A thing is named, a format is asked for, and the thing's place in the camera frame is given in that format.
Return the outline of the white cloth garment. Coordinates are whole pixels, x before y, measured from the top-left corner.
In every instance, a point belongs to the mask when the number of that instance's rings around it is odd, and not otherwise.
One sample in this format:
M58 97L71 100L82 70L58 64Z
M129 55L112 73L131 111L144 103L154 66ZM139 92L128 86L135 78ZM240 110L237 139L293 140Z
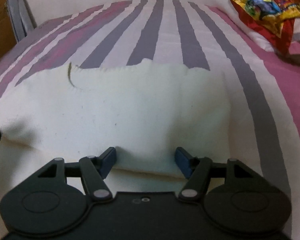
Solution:
M0 98L9 139L66 159L117 147L117 167L181 175L174 152L229 156L230 102L221 74L183 64L42 70Z

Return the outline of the striped bed sheet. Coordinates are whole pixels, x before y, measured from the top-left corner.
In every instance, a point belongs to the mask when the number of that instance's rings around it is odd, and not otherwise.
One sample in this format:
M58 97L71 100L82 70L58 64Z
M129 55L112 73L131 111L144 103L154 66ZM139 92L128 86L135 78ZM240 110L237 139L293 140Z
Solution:
M284 191L292 201L285 232L300 239L300 67L259 48L216 8L178 0L122 1L49 20L0 59L0 98L42 70L65 64L110 69L144 59L223 76L230 154L218 162L237 158ZM64 158L2 135L0 200L52 158ZM181 175L117 165L107 179L115 191L177 190L181 182ZM6 232L0 218L0 238Z

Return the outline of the grey curtain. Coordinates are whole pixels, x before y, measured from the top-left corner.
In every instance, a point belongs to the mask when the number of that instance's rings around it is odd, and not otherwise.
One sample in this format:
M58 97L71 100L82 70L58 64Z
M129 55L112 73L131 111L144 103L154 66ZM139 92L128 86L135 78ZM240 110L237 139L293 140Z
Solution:
M36 23L27 0L6 0L6 6L18 43L35 29Z

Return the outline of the white pillow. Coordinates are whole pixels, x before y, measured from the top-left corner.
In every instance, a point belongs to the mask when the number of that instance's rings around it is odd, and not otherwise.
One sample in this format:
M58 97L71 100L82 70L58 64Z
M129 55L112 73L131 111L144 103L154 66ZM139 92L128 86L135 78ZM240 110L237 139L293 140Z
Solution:
M277 45L274 44L277 38L268 29L259 25L244 11L239 13L230 0L215 0L217 8L237 25L247 36L260 48L267 52L277 52ZM289 55L300 55L300 18L294 20L292 40L288 48Z

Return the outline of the colourful red yellow blanket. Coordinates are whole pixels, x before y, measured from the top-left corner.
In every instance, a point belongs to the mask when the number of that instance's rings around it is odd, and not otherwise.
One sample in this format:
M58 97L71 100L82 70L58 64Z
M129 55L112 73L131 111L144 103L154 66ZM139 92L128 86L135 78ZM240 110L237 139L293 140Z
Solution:
M300 0L230 0L235 9L245 12L256 23L268 29L277 38L277 53L289 55L294 20L300 18Z

